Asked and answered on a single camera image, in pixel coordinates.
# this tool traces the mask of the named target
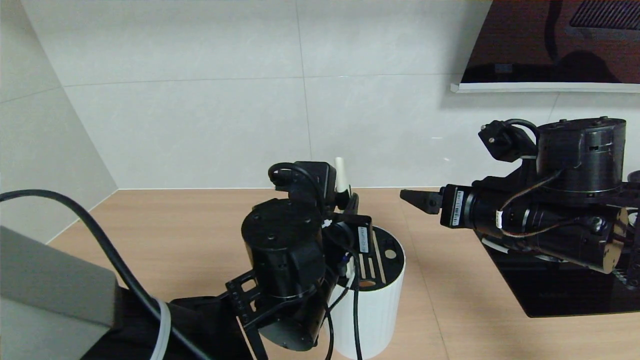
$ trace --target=white cable tie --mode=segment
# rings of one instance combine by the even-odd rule
[[[151,354],[150,360],[162,360],[171,335],[171,312],[164,301],[155,297],[154,299],[158,302],[158,305],[160,305],[160,326],[158,328],[156,347]]]

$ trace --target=screw hole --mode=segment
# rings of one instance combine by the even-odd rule
[[[395,251],[388,249],[385,251],[385,256],[387,257],[387,259],[395,259],[397,254]]]
[[[360,287],[361,287],[361,288],[368,288],[368,287],[370,287],[370,286],[374,286],[375,284],[376,284],[376,282],[375,282],[375,281],[373,281],[373,280],[363,280],[363,281],[360,281]]]

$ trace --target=black metal bracket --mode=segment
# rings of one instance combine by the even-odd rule
[[[256,286],[245,291],[242,285],[253,281]],[[253,350],[256,360],[268,360],[266,349],[260,337],[260,323],[276,311],[302,301],[305,297],[292,300],[273,301],[263,296],[262,289],[255,282],[255,273],[250,270],[226,283],[227,293],[234,313],[240,319],[244,334]]]

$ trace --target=white cylindrical base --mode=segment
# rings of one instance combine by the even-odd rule
[[[380,354],[391,342],[396,328],[396,315],[400,290],[406,269],[406,260],[400,275],[384,288],[374,291],[360,291],[358,294],[358,330],[362,358],[370,359]],[[329,304],[340,296],[344,288],[336,285]],[[353,290],[331,311],[334,332],[334,349],[343,356],[356,359],[353,333]]]

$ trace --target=black induction cooktop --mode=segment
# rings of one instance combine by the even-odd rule
[[[640,311],[640,290],[614,274],[485,247],[527,316],[573,316]],[[626,268],[623,254],[619,267]]]

